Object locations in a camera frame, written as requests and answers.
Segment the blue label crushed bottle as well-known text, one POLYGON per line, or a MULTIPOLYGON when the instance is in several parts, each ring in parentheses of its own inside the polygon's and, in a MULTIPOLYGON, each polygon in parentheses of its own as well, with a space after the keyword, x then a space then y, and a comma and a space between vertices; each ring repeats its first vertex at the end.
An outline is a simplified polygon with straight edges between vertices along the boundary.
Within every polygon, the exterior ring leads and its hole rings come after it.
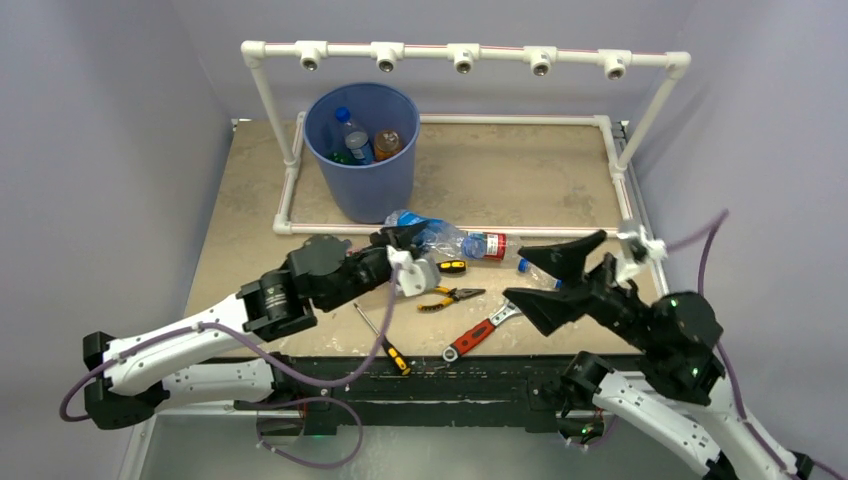
POLYGON ((474 259, 474 241, 458 227, 441 219, 424 217, 409 210, 397 210, 384 220, 387 227, 424 224, 423 230, 416 236, 416 242, 423 248, 450 256, 474 259))

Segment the red label clear bottle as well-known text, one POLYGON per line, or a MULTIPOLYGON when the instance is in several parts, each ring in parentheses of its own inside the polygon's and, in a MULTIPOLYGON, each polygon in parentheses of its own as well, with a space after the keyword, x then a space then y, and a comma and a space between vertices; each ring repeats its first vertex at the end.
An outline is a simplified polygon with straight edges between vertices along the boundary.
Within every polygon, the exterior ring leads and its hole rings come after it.
POLYGON ((517 261, 523 239, 495 232, 469 232, 460 244, 461 254, 471 260, 517 261))

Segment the short orange juice bottle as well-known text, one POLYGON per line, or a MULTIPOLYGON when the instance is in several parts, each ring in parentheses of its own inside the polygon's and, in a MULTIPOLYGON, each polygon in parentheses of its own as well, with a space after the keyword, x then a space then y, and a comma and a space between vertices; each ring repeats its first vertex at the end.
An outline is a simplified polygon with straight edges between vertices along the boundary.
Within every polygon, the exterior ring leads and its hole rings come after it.
POLYGON ((375 161, 382 162, 392 158, 404 149, 404 142, 397 131, 384 129, 374 137, 375 161))

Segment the green plastic bottle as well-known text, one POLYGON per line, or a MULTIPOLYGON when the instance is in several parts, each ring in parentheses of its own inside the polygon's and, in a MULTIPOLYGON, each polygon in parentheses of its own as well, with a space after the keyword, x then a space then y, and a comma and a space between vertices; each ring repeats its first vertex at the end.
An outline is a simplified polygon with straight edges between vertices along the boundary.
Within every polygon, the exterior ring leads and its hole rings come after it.
POLYGON ((333 162, 342 164, 342 165, 355 165, 355 160, 345 152, 333 152, 330 154, 329 159, 333 162))

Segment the small blue label bottle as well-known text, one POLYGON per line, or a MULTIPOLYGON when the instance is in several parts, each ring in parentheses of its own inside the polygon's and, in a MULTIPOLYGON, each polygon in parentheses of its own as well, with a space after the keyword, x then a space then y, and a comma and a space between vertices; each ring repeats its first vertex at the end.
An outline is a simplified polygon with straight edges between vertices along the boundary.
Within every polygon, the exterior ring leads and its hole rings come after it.
POLYGON ((338 107, 334 117, 340 124, 345 147, 354 165, 370 165, 376 161, 375 153, 366 129, 357 123, 347 107, 338 107))

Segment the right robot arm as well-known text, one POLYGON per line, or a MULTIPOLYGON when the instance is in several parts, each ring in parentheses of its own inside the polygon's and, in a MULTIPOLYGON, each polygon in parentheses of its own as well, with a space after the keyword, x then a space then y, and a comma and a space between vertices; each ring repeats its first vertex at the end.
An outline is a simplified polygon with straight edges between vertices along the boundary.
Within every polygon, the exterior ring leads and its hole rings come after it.
POLYGON ((643 229, 619 235, 619 254, 592 269, 588 256, 604 231, 567 243, 528 246, 519 256, 560 283, 555 290, 509 288, 506 298, 543 335, 583 317, 640 352, 650 393, 636 388, 610 362, 577 354, 560 379, 565 411, 599 407, 629 422, 682 459, 704 479, 806 479, 812 459, 780 446, 760 429, 733 389, 730 369, 716 355, 723 330, 709 302, 693 291, 643 302, 635 275, 664 258, 665 244, 643 229))

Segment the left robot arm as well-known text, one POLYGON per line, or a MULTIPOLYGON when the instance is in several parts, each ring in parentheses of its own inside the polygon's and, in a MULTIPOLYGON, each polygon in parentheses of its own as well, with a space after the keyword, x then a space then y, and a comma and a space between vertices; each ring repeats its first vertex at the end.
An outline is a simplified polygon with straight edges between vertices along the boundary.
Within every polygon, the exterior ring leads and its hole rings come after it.
POLYGON ((83 340, 86 377, 82 420, 116 430, 185 405, 235 400, 266 401, 284 409, 298 384, 330 389, 353 381, 318 380, 261 353, 261 344, 316 326, 330 312, 382 285, 389 299, 414 297, 437 286, 436 262, 416 241, 421 224, 384 227, 367 246, 318 234, 290 251, 282 265, 201 312, 152 332, 116 338, 94 332, 83 340), (217 364, 214 357, 247 347, 259 359, 217 364))

